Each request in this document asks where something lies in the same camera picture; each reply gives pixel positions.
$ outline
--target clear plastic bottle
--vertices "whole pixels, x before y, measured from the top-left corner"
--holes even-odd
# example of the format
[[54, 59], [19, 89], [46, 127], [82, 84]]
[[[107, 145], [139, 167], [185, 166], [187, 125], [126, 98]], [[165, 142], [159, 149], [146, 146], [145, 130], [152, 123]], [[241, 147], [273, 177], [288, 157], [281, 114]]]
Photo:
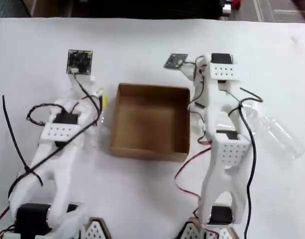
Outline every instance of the clear plastic bottle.
[[305, 146], [278, 120], [261, 114], [253, 105], [245, 106], [247, 122], [264, 147], [281, 159], [297, 159], [305, 153]]

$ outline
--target white tabletop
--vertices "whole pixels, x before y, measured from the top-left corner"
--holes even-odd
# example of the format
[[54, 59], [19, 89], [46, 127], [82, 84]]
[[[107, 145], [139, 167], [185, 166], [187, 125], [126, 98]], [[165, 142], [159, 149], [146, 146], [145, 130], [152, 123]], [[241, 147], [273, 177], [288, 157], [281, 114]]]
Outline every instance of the white tabletop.
[[[170, 53], [232, 53], [242, 67], [242, 86], [260, 95], [267, 112], [305, 143], [305, 24], [0, 19], [0, 212], [22, 168], [1, 96], [5, 94], [15, 137], [30, 162], [42, 128], [26, 121], [26, 114], [33, 105], [51, 103], [69, 90], [68, 49], [94, 51], [92, 74], [108, 89], [108, 119], [120, 82], [192, 90], [182, 73], [163, 68]], [[48, 110], [39, 112], [35, 116], [46, 119]], [[201, 149], [197, 136], [192, 130], [190, 155]], [[115, 239], [173, 238], [197, 205], [173, 183], [180, 164], [114, 158], [108, 145], [109, 137], [104, 135], [98, 148], [86, 150], [78, 160], [72, 201], [86, 203], [92, 216], [104, 218]], [[208, 161], [209, 155], [196, 159], [179, 182], [200, 192]], [[305, 238], [305, 155], [285, 169], [259, 148], [251, 193], [249, 238]], [[235, 227], [240, 236], [245, 220], [246, 215]], [[1, 224], [9, 225], [10, 219]]]

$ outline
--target cardboard box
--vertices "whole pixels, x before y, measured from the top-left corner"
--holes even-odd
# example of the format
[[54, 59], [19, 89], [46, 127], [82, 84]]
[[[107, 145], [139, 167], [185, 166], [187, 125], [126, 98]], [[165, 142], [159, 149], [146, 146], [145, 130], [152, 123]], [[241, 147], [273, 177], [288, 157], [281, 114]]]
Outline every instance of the cardboard box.
[[187, 88], [119, 84], [112, 154], [183, 162], [190, 146], [189, 100]]

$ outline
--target yellow component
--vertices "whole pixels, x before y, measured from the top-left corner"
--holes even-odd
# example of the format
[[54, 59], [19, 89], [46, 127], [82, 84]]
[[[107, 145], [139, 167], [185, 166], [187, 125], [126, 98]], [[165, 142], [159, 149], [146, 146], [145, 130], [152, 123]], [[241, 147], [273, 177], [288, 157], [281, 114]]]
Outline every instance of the yellow component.
[[104, 88], [100, 88], [103, 91], [103, 109], [107, 108], [107, 91]]

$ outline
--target robotic arm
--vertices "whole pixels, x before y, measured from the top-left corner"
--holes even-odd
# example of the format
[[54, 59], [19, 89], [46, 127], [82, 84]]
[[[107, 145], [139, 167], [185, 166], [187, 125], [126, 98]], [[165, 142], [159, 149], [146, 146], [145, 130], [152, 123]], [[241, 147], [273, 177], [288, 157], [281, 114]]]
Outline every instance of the robotic arm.
[[[195, 65], [183, 64], [180, 70], [194, 83], [195, 95], [190, 107], [204, 115], [203, 130], [212, 141], [210, 166], [202, 183], [197, 212], [202, 227], [200, 238], [206, 238], [209, 232], [205, 229], [219, 232], [219, 228], [241, 223], [247, 203], [252, 146], [240, 112], [235, 110], [240, 104], [241, 90], [238, 65], [233, 64], [232, 56], [218, 53], [202, 56]], [[221, 112], [230, 118], [235, 130], [218, 129]], [[232, 204], [214, 205], [224, 192], [231, 194]]]
[[[92, 95], [98, 99], [102, 91]], [[85, 126], [97, 117], [97, 109], [92, 102], [84, 100], [57, 100], [63, 106], [52, 106], [51, 113], [40, 136], [38, 149], [31, 167], [39, 164], [44, 158], [74, 137]], [[36, 239], [69, 239], [79, 233], [79, 230], [89, 220], [86, 206], [69, 203], [69, 187], [71, 171], [74, 162], [82, 152], [86, 134], [80, 134], [67, 144], [60, 153], [51, 157], [43, 166], [35, 169], [45, 183], [55, 182], [56, 193], [51, 205], [29, 203], [32, 196], [40, 188], [38, 179], [29, 174], [19, 181], [10, 195], [10, 212], [15, 222], [15, 232], [5, 233], [5, 239], [19, 239], [21, 236]]]

